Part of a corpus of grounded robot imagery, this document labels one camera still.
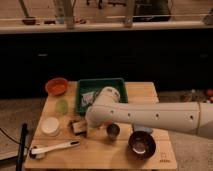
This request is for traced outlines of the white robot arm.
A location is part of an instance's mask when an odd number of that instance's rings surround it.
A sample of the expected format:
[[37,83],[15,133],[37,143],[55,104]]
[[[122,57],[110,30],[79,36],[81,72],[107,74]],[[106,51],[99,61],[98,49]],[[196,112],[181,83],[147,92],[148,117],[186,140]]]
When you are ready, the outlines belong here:
[[116,122],[138,124],[213,139],[213,104],[175,102],[156,104],[120,103],[114,87],[104,87],[85,113],[90,128]]

